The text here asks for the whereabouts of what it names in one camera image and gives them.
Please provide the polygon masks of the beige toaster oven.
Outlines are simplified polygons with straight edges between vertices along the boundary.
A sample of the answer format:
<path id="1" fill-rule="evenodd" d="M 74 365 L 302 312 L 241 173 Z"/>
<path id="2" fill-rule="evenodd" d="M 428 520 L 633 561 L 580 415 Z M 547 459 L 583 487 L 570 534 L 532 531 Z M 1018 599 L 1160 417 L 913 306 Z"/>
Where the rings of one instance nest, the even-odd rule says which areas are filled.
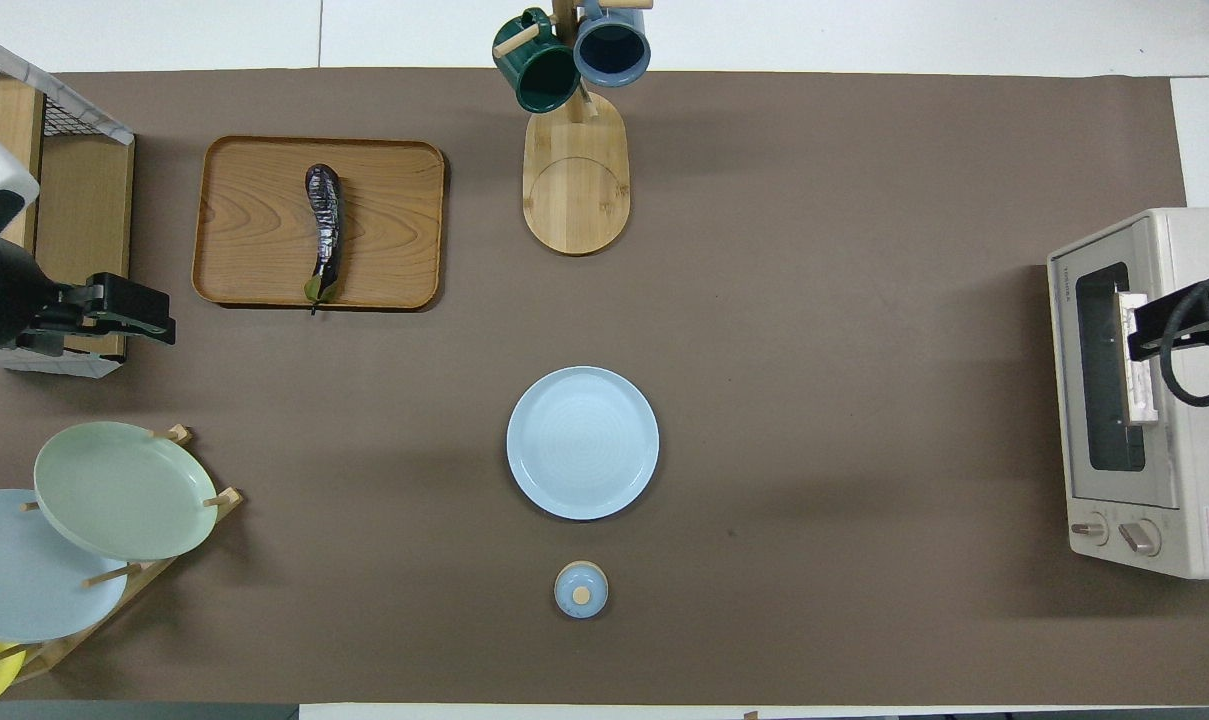
<path id="1" fill-rule="evenodd" d="M 1075 552 L 1209 579 L 1209 347 L 1129 358 L 1129 294 L 1209 290 L 1209 208 L 1157 208 L 1047 259 L 1069 542 Z"/>

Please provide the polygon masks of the dark green mug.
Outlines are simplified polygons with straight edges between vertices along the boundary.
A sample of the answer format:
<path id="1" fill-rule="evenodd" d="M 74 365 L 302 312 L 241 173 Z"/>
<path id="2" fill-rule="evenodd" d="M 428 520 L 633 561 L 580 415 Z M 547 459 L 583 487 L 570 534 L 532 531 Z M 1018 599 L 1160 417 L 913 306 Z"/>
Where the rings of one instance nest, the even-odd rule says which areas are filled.
<path id="1" fill-rule="evenodd" d="M 549 114 L 565 105 L 580 85 L 569 46 L 555 35 L 553 14 L 530 6 L 496 31 L 494 68 L 530 114 Z"/>

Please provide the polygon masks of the rectangular wooden tray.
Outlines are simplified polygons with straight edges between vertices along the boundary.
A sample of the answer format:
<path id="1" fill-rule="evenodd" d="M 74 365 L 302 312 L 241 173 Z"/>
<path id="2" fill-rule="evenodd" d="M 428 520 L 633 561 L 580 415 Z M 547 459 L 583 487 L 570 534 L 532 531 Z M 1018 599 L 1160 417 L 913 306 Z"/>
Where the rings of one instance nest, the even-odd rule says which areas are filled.
<path id="1" fill-rule="evenodd" d="M 330 310 L 421 310 L 441 283 L 447 159 L 397 138 L 222 137 L 203 159 L 191 279 L 229 307 L 303 309 L 319 255 L 303 174 L 330 167 L 345 233 Z"/>

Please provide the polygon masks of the pale blue racked plate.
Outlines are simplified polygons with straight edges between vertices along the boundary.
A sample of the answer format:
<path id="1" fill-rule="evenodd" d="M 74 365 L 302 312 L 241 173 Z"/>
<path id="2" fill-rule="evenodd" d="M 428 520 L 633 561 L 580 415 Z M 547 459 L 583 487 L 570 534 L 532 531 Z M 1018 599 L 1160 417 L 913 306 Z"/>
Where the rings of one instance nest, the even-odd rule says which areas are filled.
<path id="1" fill-rule="evenodd" d="M 80 548 L 40 510 L 31 489 L 0 489 L 0 641 L 54 641 L 102 620 L 118 605 L 127 577 L 87 587 L 123 562 Z"/>

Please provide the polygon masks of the wooden plate rack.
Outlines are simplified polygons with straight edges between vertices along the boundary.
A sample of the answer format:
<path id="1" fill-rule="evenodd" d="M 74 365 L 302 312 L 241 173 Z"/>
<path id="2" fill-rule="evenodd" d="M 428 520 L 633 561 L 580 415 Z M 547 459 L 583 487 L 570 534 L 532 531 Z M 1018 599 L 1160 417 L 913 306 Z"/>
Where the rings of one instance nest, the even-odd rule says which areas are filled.
<path id="1" fill-rule="evenodd" d="M 152 434 L 152 436 L 156 437 L 173 439 L 173 441 L 179 443 L 179 446 L 183 446 L 185 451 L 189 451 L 187 443 L 189 439 L 191 439 L 191 432 L 189 432 L 187 426 L 174 425 L 170 426 L 170 429 L 168 430 L 150 430 L 150 432 Z M 208 500 L 208 505 L 214 506 L 216 509 L 216 524 L 219 524 L 221 519 L 225 519 L 230 512 L 232 512 L 241 505 L 243 498 L 237 489 L 233 488 L 219 489 L 216 488 L 215 484 L 214 487 L 216 489 L 216 497 L 212 498 L 212 500 Z M 34 492 L 33 470 L 31 470 L 31 488 L 28 489 L 31 489 Z M 40 510 L 37 509 L 36 495 L 34 495 L 34 501 L 25 503 L 23 509 L 25 511 Z M 46 670 L 51 670 L 52 667 L 54 667 L 56 664 L 59 664 L 59 662 L 65 660 L 65 657 L 70 652 L 73 652 L 75 648 L 79 648 L 79 644 L 82 644 L 83 641 L 86 641 L 88 637 L 96 633 L 96 631 L 100 629 L 102 625 L 109 623 L 109 621 L 114 619 L 115 615 L 118 615 L 118 612 L 123 610 L 125 606 L 127 606 L 131 600 L 134 600 L 134 598 L 139 593 L 141 593 L 144 588 L 147 587 L 147 583 L 155 582 L 155 580 L 160 577 L 160 575 L 164 573 L 166 569 L 170 568 L 170 565 L 173 565 L 173 562 L 178 561 L 179 557 L 183 554 L 175 556 L 173 557 L 173 559 L 166 559 L 166 561 L 152 561 L 152 562 L 120 561 L 123 562 L 125 565 L 123 568 L 116 571 L 109 571 L 104 575 L 100 575 L 100 577 L 91 577 L 86 580 L 87 587 L 92 587 L 92 585 L 105 582 L 105 580 L 110 577 L 127 577 L 127 587 L 125 587 L 125 593 L 123 596 L 121 596 L 118 605 L 116 605 L 115 609 L 106 616 L 106 619 L 100 621 L 100 623 L 92 625 L 89 626 L 89 628 L 83 629 L 83 632 L 54 639 L 54 641 L 24 644 L 25 660 L 22 670 L 19 670 L 19 673 L 16 674 L 16 679 L 27 679 L 29 677 L 36 677 L 42 673 L 46 673 Z"/>

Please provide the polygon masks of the grey patterned cloth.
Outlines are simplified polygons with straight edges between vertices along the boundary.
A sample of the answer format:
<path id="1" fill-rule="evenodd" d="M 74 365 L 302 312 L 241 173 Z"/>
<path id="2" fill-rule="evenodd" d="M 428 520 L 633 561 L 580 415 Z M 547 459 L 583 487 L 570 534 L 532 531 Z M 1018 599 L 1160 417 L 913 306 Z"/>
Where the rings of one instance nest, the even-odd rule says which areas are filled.
<path id="1" fill-rule="evenodd" d="M 110 117 L 102 108 L 80 95 L 69 85 L 0 45 L 0 79 L 31 88 L 44 97 L 44 135 L 100 135 L 120 145 L 132 146 L 133 130 Z"/>

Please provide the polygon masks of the brown table mat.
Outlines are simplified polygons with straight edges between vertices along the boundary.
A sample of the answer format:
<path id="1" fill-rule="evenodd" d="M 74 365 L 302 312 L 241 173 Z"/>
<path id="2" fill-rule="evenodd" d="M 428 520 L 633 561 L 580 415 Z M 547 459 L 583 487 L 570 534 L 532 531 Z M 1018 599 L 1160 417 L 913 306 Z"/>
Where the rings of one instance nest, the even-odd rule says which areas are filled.
<path id="1" fill-rule="evenodd" d="M 1182 204 L 1165 79 L 654 72 L 611 95 L 634 205 L 591 259 L 528 233 L 494 69 L 68 81 L 137 133 L 131 272 L 177 343 L 0 370 L 0 488 L 79 420 L 179 420 L 245 501 L 16 698 L 1209 706 L 1209 582 L 1069 547 L 1045 269 Z M 229 135 L 434 143 L 435 304 L 201 300 Z M 517 397 L 566 366 L 663 432 L 608 518 L 508 468 Z M 595 619 L 555 605 L 573 561 L 607 574 Z"/>

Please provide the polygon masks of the blue mug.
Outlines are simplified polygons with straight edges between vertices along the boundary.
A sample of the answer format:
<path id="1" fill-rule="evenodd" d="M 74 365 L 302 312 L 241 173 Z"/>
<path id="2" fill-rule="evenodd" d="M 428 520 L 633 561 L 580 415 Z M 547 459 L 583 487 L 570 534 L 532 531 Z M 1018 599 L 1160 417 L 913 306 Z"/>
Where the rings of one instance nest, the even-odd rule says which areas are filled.
<path id="1" fill-rule="evenodd" d="M 575 65 L 582 79 L 600 87 L 631 85 L 648 70 L 650 43 L 641 8 L 611 8 L 601 0 L 582 0 Z"/>

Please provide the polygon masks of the dark purple eggplant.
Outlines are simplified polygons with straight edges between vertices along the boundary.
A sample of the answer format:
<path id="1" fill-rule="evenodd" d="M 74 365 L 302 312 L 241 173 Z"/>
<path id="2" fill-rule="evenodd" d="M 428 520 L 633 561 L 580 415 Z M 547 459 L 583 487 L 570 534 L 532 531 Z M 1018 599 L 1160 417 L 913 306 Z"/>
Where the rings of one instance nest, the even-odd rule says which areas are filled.
<path id="1" fill-rule="evenodd" d="M 313 317 L 336 294 L 345 245 L 345 191 L 339 173 L 322 163 L 306 172 L 303 190 L 316 219 L 316 265 L 303 283 L 303 296 Z"/>

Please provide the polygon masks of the wooden mug tree stand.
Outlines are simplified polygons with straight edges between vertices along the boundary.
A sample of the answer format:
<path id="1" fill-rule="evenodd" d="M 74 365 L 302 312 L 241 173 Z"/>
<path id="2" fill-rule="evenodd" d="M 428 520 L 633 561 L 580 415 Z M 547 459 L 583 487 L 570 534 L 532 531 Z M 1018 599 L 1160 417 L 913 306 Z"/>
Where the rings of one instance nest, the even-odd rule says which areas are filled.
<path id="1" fill-rule="evenodd" d="M 550 0 L 555 35 L 573 51 L 582 0 Z M 601 0 L 649 12 L 654 0 Z M 585 256 L 621 236 L 631 210 L 630 151 L 617 106 L 582 79 L 575 94 L 549 114 L 530 114 L 523 141 L 525 223 L 548 249 Z"/>

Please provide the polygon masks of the pale green plate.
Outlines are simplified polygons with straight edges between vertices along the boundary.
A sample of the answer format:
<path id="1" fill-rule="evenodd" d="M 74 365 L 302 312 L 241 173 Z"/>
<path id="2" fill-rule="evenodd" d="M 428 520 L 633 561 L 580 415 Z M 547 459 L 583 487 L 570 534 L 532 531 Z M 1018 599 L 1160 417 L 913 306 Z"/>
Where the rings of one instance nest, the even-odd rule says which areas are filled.
<path id="1" fill-rule="evenodd" d="M 60 536 L 108 559 L 173 559 L 216 524 L 212 475 L 173 439 L 88 420 L 48 439 L 33 466 L 37 509 Z"/>

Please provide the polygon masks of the light blue round plate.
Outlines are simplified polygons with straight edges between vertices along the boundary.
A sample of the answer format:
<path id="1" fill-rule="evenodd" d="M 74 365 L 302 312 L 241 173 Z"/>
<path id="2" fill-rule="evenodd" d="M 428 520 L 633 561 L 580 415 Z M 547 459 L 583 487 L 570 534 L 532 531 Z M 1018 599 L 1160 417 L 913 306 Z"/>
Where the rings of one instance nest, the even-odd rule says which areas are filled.
<path id="1" fill-rule="evenodd" d="M 663 432 L 640 387 L 598 366 L 566 366 L 517 397 L 505 429 L 511 478 L 555 518 L 595 521 L 644 493 Z"/>

